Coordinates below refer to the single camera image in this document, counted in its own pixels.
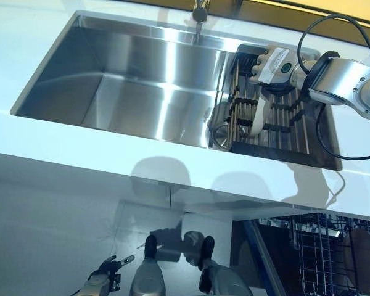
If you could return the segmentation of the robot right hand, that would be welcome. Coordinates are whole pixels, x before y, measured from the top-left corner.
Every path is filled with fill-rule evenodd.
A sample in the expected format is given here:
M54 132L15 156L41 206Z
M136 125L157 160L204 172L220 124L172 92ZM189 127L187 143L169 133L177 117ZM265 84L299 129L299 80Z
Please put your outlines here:
M251 84L259 85L271 94L283 96L292 90L301 90L307 74L297 59L297 52L270 46L265 54L257 57L251 69Z

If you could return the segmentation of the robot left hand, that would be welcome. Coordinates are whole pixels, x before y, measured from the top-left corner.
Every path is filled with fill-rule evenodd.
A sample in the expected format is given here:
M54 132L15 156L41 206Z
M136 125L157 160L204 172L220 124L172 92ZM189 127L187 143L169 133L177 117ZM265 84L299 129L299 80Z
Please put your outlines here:
M117 258L116 255L108 257L101 263L100 267L97 270L93 271L89 275L88 279L91 279L93 276L98 274L105 274L111 281L114 281L115 277L117 276L117 272L125 265L128 265L131 262L133 262L135 256L130 255L121 260L116 260L116 258Z

